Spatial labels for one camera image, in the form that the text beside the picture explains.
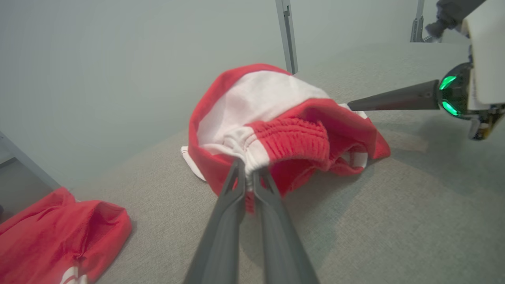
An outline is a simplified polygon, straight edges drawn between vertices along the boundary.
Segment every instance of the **white fabric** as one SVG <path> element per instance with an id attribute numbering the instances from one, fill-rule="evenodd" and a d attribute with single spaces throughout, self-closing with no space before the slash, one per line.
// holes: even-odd
<path id="1" fill-rule="evenodd" d="M 256 137 L 254 129 L 249 126 L 229 131 L 224 135 L 222 144 L 204 144 L 201 147 L 211 154 L 226 154 L 240 158 L 244 161 L 247 177 L 250 177 L 254 170 L 270 164 L 270 157 L 265 147 Z"/>
<path id="2" fill-rule="evenodd" d="M 205 178 L 204 178 L 204 175 L 201 174 L 200 170 L 198 169 L 198 167 L 194 163 L 193 159 L 189 155 L 189 153 L 188 153 L 188 146 L 182 146 L 181 147 L 181 154 L 182 154 L 182 157 L 184 158 L 184 160 L 186 161 L 186 163 L 188 164 L 189 168 L 191 169 L 191 171 L 197 177 L 199 177 L 201 180 L 206 181 Z"/>
<path id="3" fill-rule="evenodd" d="M 229 131 L 257 120 L 269 121 L 307 99 L 329 99 L 321 89 L 293 76 L 258 71 L 240 78 L 200 121 L 200 145 L 222 145 Z"/>
<path id="4" fill-rule="evenodd" d="M 368 162 L 368 153 L 353 153 L 351 167 L 366 167 Z"/>
<path id="5" fill-rule="evenodd" d="M 88 284 L 88 276 L 86 274 L 81 277 L 77 277 L 79 275 L 79 269 L 77 266 L 72 266 L 67 271 L 63 273 L 62 280 L 60 284 Z"/>

